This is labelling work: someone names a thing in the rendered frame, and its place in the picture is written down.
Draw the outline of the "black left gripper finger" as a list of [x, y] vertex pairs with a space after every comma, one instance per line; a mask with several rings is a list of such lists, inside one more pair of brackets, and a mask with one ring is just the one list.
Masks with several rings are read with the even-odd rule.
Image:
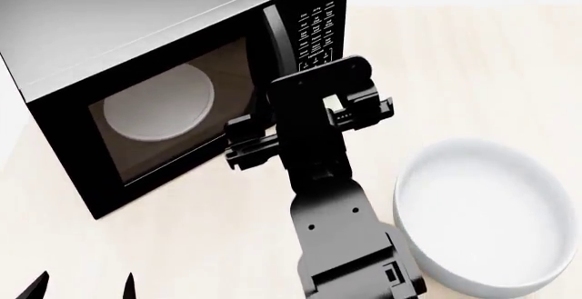
[[44, 299], [48, 282], [49, 273], [43, 271], [16, 299]]
[[128, 277], [125, 280], [122, 299], [136, 299], [135, 279], [132, 273], [128, 274]]

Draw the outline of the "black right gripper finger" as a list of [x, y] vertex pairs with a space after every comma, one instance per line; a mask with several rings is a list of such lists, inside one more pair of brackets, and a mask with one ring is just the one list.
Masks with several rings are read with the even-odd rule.
[[342, 99], [340, 110], [327, 108], [330, 124], [339, 132], [365, 129], [395, 114], [392, 98], [380, 99], [375, 87], [348, 94]]
[[277, 135], [266, 136], [267, 126], [257, 115], [242, 115], [224, 127], [226, 161], [232, 170], [247, 170], [278, 156]]

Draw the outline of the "black microwave control panel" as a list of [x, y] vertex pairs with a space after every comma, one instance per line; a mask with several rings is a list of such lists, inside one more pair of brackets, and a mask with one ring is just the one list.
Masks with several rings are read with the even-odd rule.
[[277, 9], [299, 71], [344, 56], [346, 0], [283, 0]]

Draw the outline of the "black microwave door with window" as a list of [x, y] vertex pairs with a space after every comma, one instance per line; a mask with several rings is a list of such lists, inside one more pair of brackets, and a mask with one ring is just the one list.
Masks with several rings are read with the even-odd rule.
[[[27, 105], [94, 218], [222, 154], [228, 121], [257, 115], [265, 125], [273, 123], [260, 63], [265, 8], [228, 18]], [[142, 142], [106, 123], [108, 96], [182, 64], [202, 69], [215, 88], [213, 107], [199, 126], [170, 140]]]

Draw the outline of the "grey black microwave oven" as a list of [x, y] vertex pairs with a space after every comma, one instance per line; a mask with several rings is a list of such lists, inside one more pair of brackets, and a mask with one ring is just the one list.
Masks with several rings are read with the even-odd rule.
[[282, 1], [0, 0], [0, 59], [29, 110], [36, 99]]

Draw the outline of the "white round turntable plate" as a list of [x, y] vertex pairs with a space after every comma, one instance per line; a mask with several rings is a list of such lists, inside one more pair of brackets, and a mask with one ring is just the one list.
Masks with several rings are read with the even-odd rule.
[[210, 77], [195, 66], [182, 64], [108, 96], [104, 116], [123, 137], [159, 142], [195, 129], [214, 101]]

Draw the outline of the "white round bowl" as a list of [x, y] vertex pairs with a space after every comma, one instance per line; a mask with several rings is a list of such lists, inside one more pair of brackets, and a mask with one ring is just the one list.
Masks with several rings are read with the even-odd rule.
[[418, 151], [397, 176], [393, 216], [425, 274], [481, 299], [532, 294], [578, 251], [567, 189], [536, 159], [487, 140]]

